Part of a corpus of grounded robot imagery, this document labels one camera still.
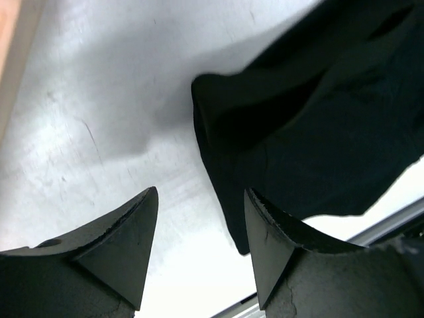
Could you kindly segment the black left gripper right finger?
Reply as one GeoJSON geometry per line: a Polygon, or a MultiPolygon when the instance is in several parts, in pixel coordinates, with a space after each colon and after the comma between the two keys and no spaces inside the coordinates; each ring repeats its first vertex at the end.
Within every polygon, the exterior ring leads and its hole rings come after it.
{"type": "Polygon", "coordinates": [[[362,246],[244,195],[258,304],[267,317],[422,317],[423,239],[362,246]]]}

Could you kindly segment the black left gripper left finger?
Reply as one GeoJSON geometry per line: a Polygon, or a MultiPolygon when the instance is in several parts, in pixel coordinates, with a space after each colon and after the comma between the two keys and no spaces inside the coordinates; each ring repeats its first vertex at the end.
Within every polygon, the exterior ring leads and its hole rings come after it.
{"type": "Polygon", "coordinates": [[[158,215],[150,187],[36,247],[1,253],[2,317],[133,317],[158,215]]]}

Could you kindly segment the black underwear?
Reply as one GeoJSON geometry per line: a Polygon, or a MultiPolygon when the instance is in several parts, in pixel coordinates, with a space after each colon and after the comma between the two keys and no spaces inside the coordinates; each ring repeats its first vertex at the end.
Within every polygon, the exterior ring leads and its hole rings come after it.
{"type": "Polygon", "coordinates": [[[241,72],[191,83],[227,228],[244,192],[298,219],[365,213],[423,155],[423,2],[322,1],[241,72]]]}

